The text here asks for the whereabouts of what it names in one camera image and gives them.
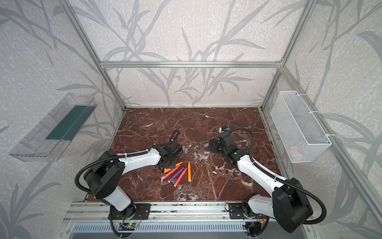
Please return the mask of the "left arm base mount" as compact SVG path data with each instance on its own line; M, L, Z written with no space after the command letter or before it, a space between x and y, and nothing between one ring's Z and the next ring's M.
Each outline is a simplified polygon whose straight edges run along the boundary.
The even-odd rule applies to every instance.
M114 206L110 206L111 214L108 215L109 220L148 220L151 204L130 204L122 212L118 211Z

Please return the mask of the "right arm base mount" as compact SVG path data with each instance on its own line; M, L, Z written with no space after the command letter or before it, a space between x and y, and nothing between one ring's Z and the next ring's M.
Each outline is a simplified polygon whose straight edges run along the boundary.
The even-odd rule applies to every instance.
M249 206L242 203L226 203L225 209L232 220L263 220L266 218L263 214L253 213Z

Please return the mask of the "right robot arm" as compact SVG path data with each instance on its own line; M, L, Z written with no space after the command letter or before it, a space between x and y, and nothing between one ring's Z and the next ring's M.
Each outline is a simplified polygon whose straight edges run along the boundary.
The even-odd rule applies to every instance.
M252 151L238 148L231 131L222 131L209 141L209 150L222 155L225 162L251 177L268 197L252 194L242 201L243 212L248 218L263 214L275 219L288 233L300 225L314 225L327 216L324 203L314 194L303 189L295 178L287 179L255 160Z

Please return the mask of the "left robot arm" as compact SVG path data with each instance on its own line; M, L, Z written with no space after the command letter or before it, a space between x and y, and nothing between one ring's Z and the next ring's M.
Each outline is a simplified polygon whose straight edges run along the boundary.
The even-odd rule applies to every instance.
M134 153L115 154L109 150L97 161L79 170L74 179L75 185L117 211L123 212L133 206L133 201L118 186L122 176L146 166L157 165L174 169L182 153L183 148L176 141L154 145Z

